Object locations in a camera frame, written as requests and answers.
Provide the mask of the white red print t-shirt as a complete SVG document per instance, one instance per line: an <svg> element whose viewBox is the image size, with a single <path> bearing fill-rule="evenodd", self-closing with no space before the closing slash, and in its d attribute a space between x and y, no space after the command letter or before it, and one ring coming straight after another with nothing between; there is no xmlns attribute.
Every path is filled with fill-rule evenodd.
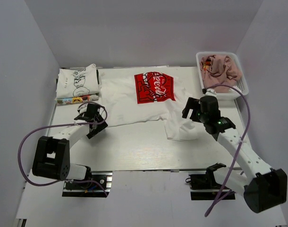
<svg viewBox="0 0 288 227"><path fill-rule="evenodd" d="M126 78L105 79L101 101L110 127L161 120L169 140L195 140L195 122L182 118L191 94L182 81L162 72L146 72Z"/></svg>

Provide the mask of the pink t-shirt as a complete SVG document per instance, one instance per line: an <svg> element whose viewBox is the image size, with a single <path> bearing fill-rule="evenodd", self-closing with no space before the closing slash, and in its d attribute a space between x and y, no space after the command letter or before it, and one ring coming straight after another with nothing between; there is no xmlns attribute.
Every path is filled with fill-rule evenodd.
<svg viewBox="0 0 288 227"><path fill-rule="evenodd" d="M200 59L199 67L204 88L222 84L236 87L243 73L228 55L212 54Z"/></svg>

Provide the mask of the plain white t-shirt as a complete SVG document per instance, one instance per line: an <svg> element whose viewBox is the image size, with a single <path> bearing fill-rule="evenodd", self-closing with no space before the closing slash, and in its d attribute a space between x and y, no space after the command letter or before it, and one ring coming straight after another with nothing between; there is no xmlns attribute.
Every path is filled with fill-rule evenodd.
<svg viewBox="0 0 288 227"><path fill-rule="evenodd" d="M237 86L230 87L229 91L230 91L230 93L235 93L235 94L242 93L241 89L239 89Z"/></svg>

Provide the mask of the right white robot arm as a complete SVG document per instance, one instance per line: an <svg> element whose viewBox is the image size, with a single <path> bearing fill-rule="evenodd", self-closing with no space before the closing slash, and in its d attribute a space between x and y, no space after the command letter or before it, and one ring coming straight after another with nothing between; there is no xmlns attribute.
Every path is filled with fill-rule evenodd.
<svg viewBox="0 0 288 227"><path fill-rule="evenodd" d="M209 187L231 189L244 198L254 213L286 202L287 174L282 169L273 169L242 140L235 124L221 116L217 98L188 98L182 117L202 123L206 132L233 156L233 163L238 163L244 172L240 175L233 166L216 163L205 172Z"/></svg>

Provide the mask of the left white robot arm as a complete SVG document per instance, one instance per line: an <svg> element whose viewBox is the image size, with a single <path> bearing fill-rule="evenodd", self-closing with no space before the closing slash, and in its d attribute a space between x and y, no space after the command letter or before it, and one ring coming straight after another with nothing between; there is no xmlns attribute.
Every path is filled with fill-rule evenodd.
<svg viewBox="0 0 288 227"><path fill-rule="evenodd" d="M88 139L108 127L107 112L97 103L87 103L85 111L78 111L74 123L54 136L38 139L32 173L35 176L65 181L72 180L83 189L93 183L91 168L74 164L70 160L70 149L83 137Z"/></svg>

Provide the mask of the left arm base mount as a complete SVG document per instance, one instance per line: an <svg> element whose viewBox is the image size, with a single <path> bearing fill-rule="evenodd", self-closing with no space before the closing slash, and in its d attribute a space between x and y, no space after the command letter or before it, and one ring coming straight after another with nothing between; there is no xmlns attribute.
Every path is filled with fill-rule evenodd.
<svg viewBox="0 0 288 227"><path fill-rule="evenodd" d="M106 198L112 185L112 172L92 172L92 180L96 183L64 183L62 197L76 198Z"/></svg>

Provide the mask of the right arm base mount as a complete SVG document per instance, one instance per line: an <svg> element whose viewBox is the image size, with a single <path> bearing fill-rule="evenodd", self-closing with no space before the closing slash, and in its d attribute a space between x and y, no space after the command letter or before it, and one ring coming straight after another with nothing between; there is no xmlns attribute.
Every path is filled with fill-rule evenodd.
<svg viewBox="0 0 288 227"><path fill-rule="evenodd" d="M212 185L203 173L189 174L185 183L190 187L192 201L212 201L215 199L221 185Z"/></svg>

